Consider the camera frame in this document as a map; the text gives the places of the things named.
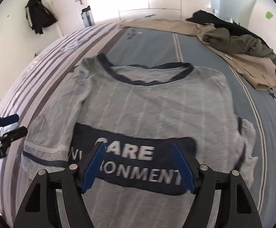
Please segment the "olive green garment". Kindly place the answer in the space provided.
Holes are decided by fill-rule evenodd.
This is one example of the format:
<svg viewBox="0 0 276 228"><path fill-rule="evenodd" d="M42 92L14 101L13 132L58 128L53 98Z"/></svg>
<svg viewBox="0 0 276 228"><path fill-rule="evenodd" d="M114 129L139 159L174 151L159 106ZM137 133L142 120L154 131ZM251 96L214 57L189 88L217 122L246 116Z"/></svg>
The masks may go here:
<svg viewBox="0 0 276 228"><path fill-rule="evenodd" d="M252 35L232 36L226 28L218 28L206 32L202 37L203 42L219 51L231 54L247 54L249 56L270 58L276 65L276 54L273 49L266 46Z"/></svg>

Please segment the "beige trousers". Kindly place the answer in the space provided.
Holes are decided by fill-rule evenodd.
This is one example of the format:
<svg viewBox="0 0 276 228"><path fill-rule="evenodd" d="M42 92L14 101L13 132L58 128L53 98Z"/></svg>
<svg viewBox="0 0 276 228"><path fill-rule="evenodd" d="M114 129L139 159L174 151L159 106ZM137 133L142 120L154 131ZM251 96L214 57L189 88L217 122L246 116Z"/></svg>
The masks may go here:
<svg viewBox="0 0 276 228"><path fill-rule="evenodd" d="M209 43L203 42L202 37L206 32L216 29L212 25L203 26L181 20L139 20L121 22L119 25L196 36L206 47L221 56L235 71L243 75L255 89L273 89L276 91L276 65L271 59L249 56L247 54L225 53L211 47Z"/></svg>

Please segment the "black garment on bed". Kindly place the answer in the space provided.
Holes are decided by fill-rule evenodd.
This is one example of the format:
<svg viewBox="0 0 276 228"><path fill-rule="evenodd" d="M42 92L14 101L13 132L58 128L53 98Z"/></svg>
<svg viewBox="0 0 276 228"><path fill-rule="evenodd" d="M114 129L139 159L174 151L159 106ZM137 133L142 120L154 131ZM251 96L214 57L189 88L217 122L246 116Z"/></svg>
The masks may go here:
<svg viewBox="0 0 276 228"><path fill-rule="evenodd" d="M269 47L266 42L260 37L249 31L248 29L236 24L236 22L226 22L224 20L219 19L217 16L212 13L208 13L203 10L198 10L192 14L190 18L185 19L188 22L197 23L203 26L213 25L215 28L225 28L229 31L230 36L242 36L242 35L251 35L256 39L260 39L261 42Z"/></svg>

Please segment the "striped blue bed sheet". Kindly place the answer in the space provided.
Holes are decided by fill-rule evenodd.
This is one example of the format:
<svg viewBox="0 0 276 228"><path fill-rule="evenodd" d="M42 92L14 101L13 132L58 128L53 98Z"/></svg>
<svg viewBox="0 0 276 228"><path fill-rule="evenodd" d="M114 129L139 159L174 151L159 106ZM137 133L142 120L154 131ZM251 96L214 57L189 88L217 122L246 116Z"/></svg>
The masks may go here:
<svg viewBox="0 0 276 228"><path fill-rule="evenodd" d="M255 89L196 37L109 23L58 39L0 104L26 138L0 162L0 211L13 225L38 170L62 170L107 143L84 195L95 227L181 227L193 201L169 163L172 139L198 161L241 174L263 227L276 223L276 91Z"/></svg>

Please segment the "grey striped t-shirt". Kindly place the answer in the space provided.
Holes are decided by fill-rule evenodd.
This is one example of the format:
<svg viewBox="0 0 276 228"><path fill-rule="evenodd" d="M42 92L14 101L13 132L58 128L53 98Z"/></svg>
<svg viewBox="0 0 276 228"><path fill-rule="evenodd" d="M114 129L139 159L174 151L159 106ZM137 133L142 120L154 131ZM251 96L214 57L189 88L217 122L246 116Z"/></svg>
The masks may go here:
<svg viewBox="0 0 276 228"><path fill-rule="evenodd" d="M172 145L187 146L215 171L239 171L251 185L255 138L253 125L235 115L219 71L114 66L98 55L84 59L32 121L21 164L29 178L60 171L103 142L105 158L83 197L94 226L181 227L194 197Z"/></svg>

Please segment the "white door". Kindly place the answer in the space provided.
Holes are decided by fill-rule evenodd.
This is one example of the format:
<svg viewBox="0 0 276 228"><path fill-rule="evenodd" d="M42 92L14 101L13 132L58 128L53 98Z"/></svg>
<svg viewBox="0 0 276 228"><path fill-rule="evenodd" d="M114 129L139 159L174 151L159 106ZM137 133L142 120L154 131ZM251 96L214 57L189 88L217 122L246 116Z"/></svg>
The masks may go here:
<svg viewBox="0 0 276 228"><path fill-rule="evenodd" d="M86 7L86 0L48 1L57 19L58 30L62 35L67 35L85 28L81 13Z"/></svg>

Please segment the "black jacket on wall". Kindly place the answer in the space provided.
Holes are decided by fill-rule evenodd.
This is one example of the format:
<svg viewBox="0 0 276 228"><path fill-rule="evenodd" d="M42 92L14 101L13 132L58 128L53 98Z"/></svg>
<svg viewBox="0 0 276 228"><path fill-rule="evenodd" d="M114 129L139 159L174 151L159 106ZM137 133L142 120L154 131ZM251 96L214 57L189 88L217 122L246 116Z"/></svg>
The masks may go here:
<svg viewBox="0 0 276 228"><path fill-rule="evenodd" d="M54 15L42 4L41 0L29 0L25 6L26 19L35 34L43 34L43 28L57 22Z"/></svg>

